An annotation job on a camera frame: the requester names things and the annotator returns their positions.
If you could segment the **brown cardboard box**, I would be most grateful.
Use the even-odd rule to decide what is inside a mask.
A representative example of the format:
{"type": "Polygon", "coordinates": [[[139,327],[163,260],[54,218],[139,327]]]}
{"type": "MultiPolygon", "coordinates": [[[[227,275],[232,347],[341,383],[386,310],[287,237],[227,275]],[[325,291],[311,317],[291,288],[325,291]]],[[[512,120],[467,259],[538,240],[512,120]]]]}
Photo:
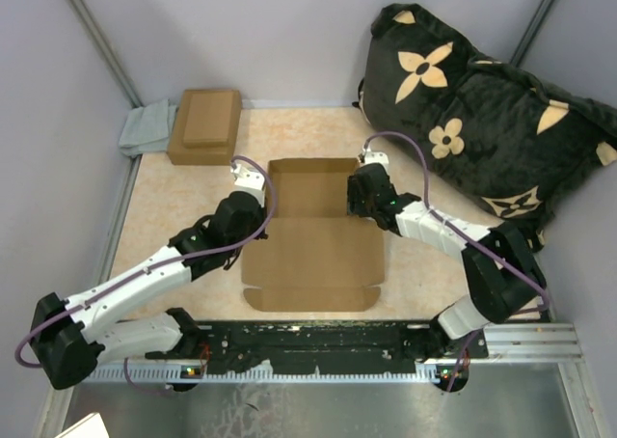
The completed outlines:
{"type": "Polygon", "coordinates": [[[269,313],[365,312],[386,278],[384,233],[347,213],[353,158],[270,161],[267,239],[241,254],[244,297],[269,313]]]}

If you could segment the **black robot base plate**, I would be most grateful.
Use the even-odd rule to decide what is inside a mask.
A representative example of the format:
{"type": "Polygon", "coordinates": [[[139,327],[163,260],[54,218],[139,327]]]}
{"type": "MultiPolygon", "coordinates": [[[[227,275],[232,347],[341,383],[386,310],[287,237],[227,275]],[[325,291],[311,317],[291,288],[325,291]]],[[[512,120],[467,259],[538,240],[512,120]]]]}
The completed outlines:
{"type": "Polygon", "coordinates": [[[457,358],[464,341],[441,343],[425,320],[201,321],[177,347],[146,358],[204,361],[209,373],[265,361],[277,373],[408,373],[429,359],[457,358]]]}

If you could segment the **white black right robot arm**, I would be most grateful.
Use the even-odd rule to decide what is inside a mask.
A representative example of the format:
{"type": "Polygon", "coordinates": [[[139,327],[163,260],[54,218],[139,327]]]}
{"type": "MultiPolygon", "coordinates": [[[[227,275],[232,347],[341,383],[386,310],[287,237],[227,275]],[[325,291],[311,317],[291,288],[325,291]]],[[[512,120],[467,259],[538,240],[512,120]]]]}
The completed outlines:
{"type": "Polygon", "coordinates": [[[508,223],[485,227],[448,216],[417,195],[399,194],[379,163],[358,168],[347,180],[348,213],[370,218],[403,238],[416,239],[463,265],[468,293],[431,321],[432,350],[454,355],[464,337],[520,313],[547,283],[522,233],[508,223]]]}

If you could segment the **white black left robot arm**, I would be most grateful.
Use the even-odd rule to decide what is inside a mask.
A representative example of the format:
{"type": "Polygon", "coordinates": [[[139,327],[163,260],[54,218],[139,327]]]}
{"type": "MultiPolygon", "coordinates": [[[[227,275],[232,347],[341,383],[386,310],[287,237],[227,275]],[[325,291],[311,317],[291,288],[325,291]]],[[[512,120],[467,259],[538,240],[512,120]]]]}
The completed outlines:
{"type": "Polygon", "coordinates": [[[214,213],[116,278],[66,299],[56,293],[44,296],[28,343],[52,387],[73,387],[98,366],[125,358],[194,355],[201,330],[185,310],[172,308],[136,320],[125,315],[213,270],[230,269],[246,243],[265,237],[265,219],[262,193],[235,190],[214,213]]]}

